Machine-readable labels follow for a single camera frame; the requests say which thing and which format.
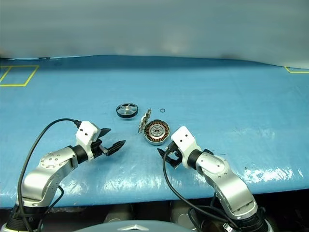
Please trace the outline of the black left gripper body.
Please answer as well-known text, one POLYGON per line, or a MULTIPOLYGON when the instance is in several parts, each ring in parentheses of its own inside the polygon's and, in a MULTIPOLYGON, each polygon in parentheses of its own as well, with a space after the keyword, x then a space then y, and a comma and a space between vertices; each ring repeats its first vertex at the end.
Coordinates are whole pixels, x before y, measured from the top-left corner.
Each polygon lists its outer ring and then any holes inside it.
POLYGON ((93 153, 94 159, 101 156, 102 154, 107 155, 108 153, 107 148, 102 146, 102 141, 100 139, 97 139, 95 142, 92 142, 90 148, 93 153))

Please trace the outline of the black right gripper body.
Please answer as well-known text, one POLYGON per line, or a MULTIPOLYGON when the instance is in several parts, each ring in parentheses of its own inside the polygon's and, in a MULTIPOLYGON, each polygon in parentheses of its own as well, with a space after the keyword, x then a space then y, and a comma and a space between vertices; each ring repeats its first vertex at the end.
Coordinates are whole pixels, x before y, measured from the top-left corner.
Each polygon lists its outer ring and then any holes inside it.
POLYGON ((175 142, 171 142, 166 148, 169 161, 182 161, 182 154, 175 142))

